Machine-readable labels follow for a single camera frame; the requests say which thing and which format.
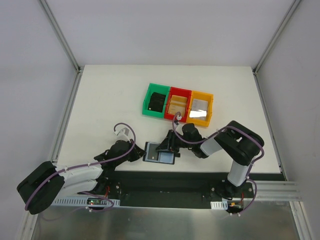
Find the black leather card holder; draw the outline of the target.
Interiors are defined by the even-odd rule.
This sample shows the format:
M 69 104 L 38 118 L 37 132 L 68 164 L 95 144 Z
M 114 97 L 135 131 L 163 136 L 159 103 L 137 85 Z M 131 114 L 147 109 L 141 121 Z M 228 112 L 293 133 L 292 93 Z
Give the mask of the black leather card holder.
M 144 162 L 174 165 L 175 164 L 175 159 L 181 157 L 180 153 L 174 153 L 174 152 L 171 152 L 171 151 L 159 151 L 158 161 L 148 161 L 147 160 L 147 152 L 148 152 L 148 148 L 149 148 L 149 143 L 155 143 L 155 142 L 146 142 L 145 143 L 144 150 L 146 151 L 146 154 L 142 158 L 142 160 Z

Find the black credit card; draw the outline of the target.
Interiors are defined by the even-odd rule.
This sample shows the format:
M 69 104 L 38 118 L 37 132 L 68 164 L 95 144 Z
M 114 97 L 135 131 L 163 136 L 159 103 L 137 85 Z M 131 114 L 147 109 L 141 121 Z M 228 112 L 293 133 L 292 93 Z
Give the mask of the black credit card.
M 158 146 L 159 146 L 158 143 L 151 143 L 151 142 L 149 143 L 147 157 L 146 157 L 148 161 L 158 161 L 158 158 L 159 158 L 159 151 L 157 150 Z

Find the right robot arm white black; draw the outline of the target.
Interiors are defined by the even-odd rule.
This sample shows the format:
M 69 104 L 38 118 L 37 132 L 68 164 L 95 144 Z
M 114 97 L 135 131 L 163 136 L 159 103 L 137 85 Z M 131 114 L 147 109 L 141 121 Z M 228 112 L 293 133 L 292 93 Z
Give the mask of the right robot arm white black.
M 264 140 L 235 120 L 207 138 L 202 137 L 193 123 L 184 124 L 182 134 L 177 132 L 177 125 L 174 121 L 172 130 L 155 150 L 178 154 L 181 148 L 188 149 L 199 159 L 225 151 L 232 158 L 232 165 L 226 180 L 215 187 L 215 192 L 227 200 L 241 194 L 253 163 L 265 154 Z

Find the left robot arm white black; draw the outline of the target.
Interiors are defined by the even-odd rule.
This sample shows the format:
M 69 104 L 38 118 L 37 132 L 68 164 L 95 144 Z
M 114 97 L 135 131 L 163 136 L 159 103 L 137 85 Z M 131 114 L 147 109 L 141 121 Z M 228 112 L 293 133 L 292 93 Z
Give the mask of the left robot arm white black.
M 99 195 L 105 191 L 107 175 L 124 162 L 135 162 L 146 151 L 131 140 L 117 140 L 109 149 L 95 156 L 94 162 L 76 166 L 41 163 L 17 186 L 25 203 L 25 210 L 32 215 L 46 210 L 54 200 L 80 192 L 92 191 Z

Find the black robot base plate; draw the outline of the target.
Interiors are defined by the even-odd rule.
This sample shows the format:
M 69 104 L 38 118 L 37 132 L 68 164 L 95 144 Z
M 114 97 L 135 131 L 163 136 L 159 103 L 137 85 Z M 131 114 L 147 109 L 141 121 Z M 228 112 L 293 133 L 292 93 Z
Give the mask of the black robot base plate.
M 119 200 L 122 207 L 178 209 L 209 209 L 211 202 L 254 196 L 252 183 L 233 187 L 226 179 L 223 172 L 114 171 L 90 193 Z

